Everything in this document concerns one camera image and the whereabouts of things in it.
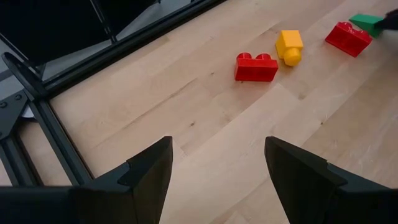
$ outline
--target wooden table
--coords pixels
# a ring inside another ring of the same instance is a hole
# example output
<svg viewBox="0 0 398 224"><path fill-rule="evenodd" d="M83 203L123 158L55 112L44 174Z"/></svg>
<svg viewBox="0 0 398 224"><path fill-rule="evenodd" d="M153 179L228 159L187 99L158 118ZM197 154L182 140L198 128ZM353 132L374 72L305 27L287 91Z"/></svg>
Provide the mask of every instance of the wooden table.
<svg viewBox="0 0 398 224"><path fill-rule="evenodd" d="M95 176L174 137L162 223L287 223L266 167L266 136L398 187L397 35L385 32L358 58L324 41L338 21L396 7L396 0L229 0L52 105ZM235 82L237 54L276 58L281 29L300 30L301 64L280 61L272 83ZM39 125L21 132L44 182L70 184Z"/></svg>

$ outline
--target toy brick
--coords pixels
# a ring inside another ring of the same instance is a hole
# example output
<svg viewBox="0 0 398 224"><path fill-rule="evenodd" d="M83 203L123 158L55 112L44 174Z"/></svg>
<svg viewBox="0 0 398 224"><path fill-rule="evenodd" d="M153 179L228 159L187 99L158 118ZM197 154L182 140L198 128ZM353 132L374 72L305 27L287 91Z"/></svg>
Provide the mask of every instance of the toy brick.
<svg viewBox="0 0 398 224"><path fill-rule="evenodd" d="M289 66L297 65L301 59L303 41L298 30L282 30L275 44L278 57Z"/></svg>
<svg viewBox="0 0 398 224"><path fill-rule="evenodd" d="M367 32L353 29L349 22L337 23L325 40L353 57L357 57L372 42Z"/></svg>
<svg viewBox="0 0 398 224"><path fill-rule="evenodd" d="M381 29L375 29L374 24L383 20L382 17L370 16L365 14L357 14L349 19L350 22L357 25L362 30L368 32L372 37L378 37L382 32Z"/></svg>
<svg viewBox="0 0 398 224"><path fill-rule="evenodd" d="M273 81L278 63L269 54L260 54L252 58L249 53L241 53L236 58L235 80L271 82Z"/></svg>

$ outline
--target wooden surface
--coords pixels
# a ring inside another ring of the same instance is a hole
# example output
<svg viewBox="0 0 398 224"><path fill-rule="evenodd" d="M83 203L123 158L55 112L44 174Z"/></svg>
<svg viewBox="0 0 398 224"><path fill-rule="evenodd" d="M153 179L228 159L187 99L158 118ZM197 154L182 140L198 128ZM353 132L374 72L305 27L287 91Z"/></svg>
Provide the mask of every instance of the wooden surface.
<svg viewBox="0 0 398 224"><path fill-rule="evenodd" d="M229 0L52 105L95 176L174 137L162 223L288 223L267 171L266 136L398 187L398 35L385 32L358 58L324 41L338 21L397 7L396 0ZM237 54L276 58L281 29L300 30L301 64L280 61L272 83L235 82ZM21 131L45 183L70 184L38 124Z"/></svg>

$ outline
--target light wood tabletop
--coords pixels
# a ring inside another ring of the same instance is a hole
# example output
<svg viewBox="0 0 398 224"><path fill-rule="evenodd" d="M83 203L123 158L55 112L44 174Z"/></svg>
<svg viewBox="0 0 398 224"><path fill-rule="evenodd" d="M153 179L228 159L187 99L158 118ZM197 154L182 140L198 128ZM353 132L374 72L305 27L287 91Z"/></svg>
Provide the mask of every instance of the light wood tabletop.
<svg viewBox="0 0 398 224"><path fill-rule="evenodd" d="M163 224L288 223L269 178L266 136L398 187L398 35L385 32L357 58L325 42L361 12L396 0L229 0L52 100L97 177L174 137ZM303 60L279 60L271 83L236 82L240 52L269 53L297 29ZM36 123L22 139L47 185L70 185ZM0 169L0 181L9 180Z"/></svg>

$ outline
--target building block stud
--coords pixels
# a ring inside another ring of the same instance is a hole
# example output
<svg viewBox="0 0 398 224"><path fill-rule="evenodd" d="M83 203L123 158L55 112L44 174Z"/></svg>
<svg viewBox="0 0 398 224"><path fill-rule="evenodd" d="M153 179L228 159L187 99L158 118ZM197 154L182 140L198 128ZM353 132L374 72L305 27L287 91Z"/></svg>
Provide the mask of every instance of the building block stud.
<svg viewBox="0 0 398 224"><path fill-rule="evenodd" d="M273 81L278 63L269 54L260 54L252 58L249 53L241 53L236 57L235 80L271 82Z"/></svg>
<svg viewBox="0 0 398 224"><path fill-rule="evenodd" d="M383 20L382 17L370 16L365 14L357 14L349 19L350 22L357 25L362 30L365 30L366 32L368 32L369 35L375 38L381 34L382 30L375 29L374 24L381 20Z"/></svg>
<svg viewBox="0 0 398 224"><path fill-rule="evenodd" d="M366 31L353 29L349 22L337 23L325 40L353 57L357 57L372 42Z"/></svg>
<svg viewBox="0 0 398 224"><path fill-rule="evenodd" d="M301 50L303 49L298 30L282 30L276 42L278 57L284 59L285 64L295 66L301 61Z"/></svg>

